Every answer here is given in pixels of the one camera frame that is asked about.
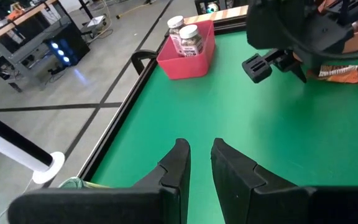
workbench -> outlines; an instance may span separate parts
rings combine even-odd
[[[238,13],[227,18],[232,12]],[[296,185],[358,185],[358,85],[304,84],[276,68],[256,85],[241,63],[266,51],[247,43],[245,8],[232,12],[219,12],[226,19],[186,20],[215,20],[206,76],[170,80],[155,58],[137,67],[138,81],[78,177],[130,187],[185,138],[191,147],[188,223],[210,224],[224,223],[211,171],[215,138]],[[167,36],[161,39],[158,52]]]
[[[14,30],[15,26],[18,26],[32,16],[48,8],[48,6],[53,6],[58,12],[60,18],[57,18],[57,22],[51,24],[43,32],[28,41],[19,50],[16,50],[15,52],[10,52],[2,43],[0,43],[0,54],[10,64],[12,64],[17,71],[19,71],[24,77],[28,78],[33,85],[39,86],[41,89],[43,89],[45,85],[36,77],[36,74],[41,72],[41,69],[43,68],[40,66],[34,66],[29,68],[23,65],[22,61],[26,59],[40,44],[42,44],[47,37],[50,37],[51,35],[54,35],[55,33],[59,32],[64,24],[71,22],[74,24],[71,17],[60,4],[59,0],[46,0],[45,2],[26,10],[23,15],[13,20],[12,22],[9,22],[4,26],[0,27],[1,38],[2,36],[8,35],[9,32]]]

black table edge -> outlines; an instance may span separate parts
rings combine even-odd
[[[244,15],[244,16],[237,16],[237,17],[214,21],[215,35],[245,31],[247,28],[246,18],[247,16]],[[165,35],[163,41],[158,47],[157,52],[161,51],[166,39],[167,39],[167,35]],[[156,66],[157,66],[157,60],[152,59],[147,64],[143,72],[140,74],[134,87],[127,95],[127,98],[122,103],[115,117],[112,119],[109,126],[106,128],[103,136],[101,137],[96,147],[93,149],[92,153],[89,155],[85,164],[83,165],[80,172],[78,173],[77,176],[79,178],[85,181],[91,181],[100,163],[102,162],[104,156],[109,151],[109,148],[112,142],[114,141],[115,137],[117,136],[121,126],[124,124],[125,119],[130,113],[132,107],[135,105],[137,98],[142,92],[150,76],[153,74],[153,71],[156,68]]]

gray concrete floor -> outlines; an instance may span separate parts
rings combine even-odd
[[[123,102],[138,78],[132,65],[129,65],[121,76],[119,74],[168,4],[168,0],[157,0],[152,5],[132,11],[119,20],[115,15],[142,3],[140,0],[130,0],[110,6],[113,33],[104,39],[95,40],[90,45],[91,52],[77,66],[67,69],[61,79],[55,83],[48,83],[45,90],[40,91],[35,86],[22,84],[24,92],[17,93],[0,79],[0,109],[58,106],[55,110],[49,108],[0,112],[2,122],[46,151],[72,150],[51,187],[56,187],[65,179],[77,175],[116,114],[116,106],[119,104],[110,104],[110,108],[102,108],[96,115],[95,108],[92,107],[62,109],[60,105],[81,107],[88,103]],[[105,11],[96,12],[94,15],[102,13]],[[87,21],[83,12],[75,11],[70,14],[76,24]],[[141,49],[156,50],[167,31],[168,19],[176,15],[196,15],[194,2],[173,0]],[[78,144],[75,144],[75,139],[79,139]],[[30,181],[31,175],[29,169],[0,154],[0,214],[27,185],[28,190],[41,187]],[[6,214],[2,215],[0,223],[7,223]]]

black table frame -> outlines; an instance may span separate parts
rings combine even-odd
[[[246,19],[247,17],[246,15],[244,15],[244,16],[237,16],[237,17],[214,21],[215,35],[245,31],[247,28]],[[168,38],[168,33],[165,34],[163,41],[161,42],[160,46],[157,49],[157,53],[161,51],[167,38]],[[113,118],[110,125],[107,127],[103,136],[99,140],[99,143],[90,154],[88,160],[81,168],[78,177],[85,181],[90,181],[94,176],[101,161],[103,160],[112,142],[117,136],[121,126],[124,124],[125,119],[127,118],[129,112],[131,111],[132,107],[135,105],[137,98],[139,97],[147,81],[153,74],[154,69],[158,65],[157,60],[155,58],[156,52],[154,52],[153,54],[151,51],[146,51],[146,53],[145,51],[140,51],[140,52],[135,52],[133,55],[131,59],[132,59],[132,63],[135,66],[136,71],[139,73],[139,79],[136,81],[134,87],[129,92],[127,98],[122,103],[115,117]],[[147,64],[146,67],[144,67],[142,63],[138,63],[140,62],[141,59],[146,59],[146,58],[150,58],[150,62]]]

jar label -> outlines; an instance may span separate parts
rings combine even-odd
[[[203,41],[200,40],[195,46],[182,46],[181,48],[185,54],[185,57],[196,56],[199,55],[203,50]]]
[[[176,35],[176,34],[170,34],[170,37],[172,39],[173,45],[175,46],[175,50],[177,51],[177,53],[179,55],[183,55],[183,51],[182,51],[181,45],[180,45],[180,42],[181,42],[180,36]]]

